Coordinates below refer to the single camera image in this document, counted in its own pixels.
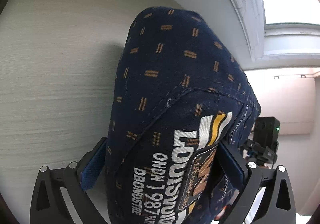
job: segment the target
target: metal pin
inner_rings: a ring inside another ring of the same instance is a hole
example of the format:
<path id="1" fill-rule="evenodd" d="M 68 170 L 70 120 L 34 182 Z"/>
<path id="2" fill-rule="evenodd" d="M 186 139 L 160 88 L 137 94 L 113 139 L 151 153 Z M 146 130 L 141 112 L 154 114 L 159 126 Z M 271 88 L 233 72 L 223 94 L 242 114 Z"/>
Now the metal pin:
<path id="1" fill-rule="evenodd" d="M 77 167 L 77 165 L 78 165 L 77 162 L 72 162 L 72 163 L 69 164 L 69 167 L 70 167 L 71 169 L 74 169 L 74 168 Z"/>
<path id="2" fill-rule="evenodd" d="M 279 171 L 285 172 L 285 167 L 283 165 L 279 165 Z"/>
<path id="3" fill-rule="evenodd" d="M 40 172 L 45 172 L 48 169 L 45 165 L 40 168 Z"/>
<path id="4" fill-rule="evenodd" d="M 249 162 L 249 163 L 248 163 L 248 166 L 249 166 L 250 168 L 252 168 L 252 169 L 257 168 L 257 164 L 254 163 L 254 162 Z"/>

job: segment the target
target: baseball cap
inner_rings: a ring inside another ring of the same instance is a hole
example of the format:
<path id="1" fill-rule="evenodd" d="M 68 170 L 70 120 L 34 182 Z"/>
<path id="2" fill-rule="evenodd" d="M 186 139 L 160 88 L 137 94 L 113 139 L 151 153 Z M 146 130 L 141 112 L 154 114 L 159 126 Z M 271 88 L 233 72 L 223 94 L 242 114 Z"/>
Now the baseball cap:
<path id="1" fill-rule="evenodd" d="M 199 14 L 142 11 L 115 80 L 105 170 L 112 224 L 209 223 L 235 190 L 217 145 L 238 151 L 259 114 L 245 73 Z"/>

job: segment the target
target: textured wall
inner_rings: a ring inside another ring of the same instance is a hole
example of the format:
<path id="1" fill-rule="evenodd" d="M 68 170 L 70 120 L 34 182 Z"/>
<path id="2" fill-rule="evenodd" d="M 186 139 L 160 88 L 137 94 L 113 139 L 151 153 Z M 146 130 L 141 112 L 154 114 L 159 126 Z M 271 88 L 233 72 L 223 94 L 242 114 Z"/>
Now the textured wall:
<path id="1" fill-rule="evenodd" d="M 29 223 L 39 168 L 78 161 L 107 135 L 129 27 L 156 5 L 179 7 L 173 0 L 9 0 L 0 15 L 0 191 L 21 224 Z M 91 195 L 105 210 L 103 185 Z"/>

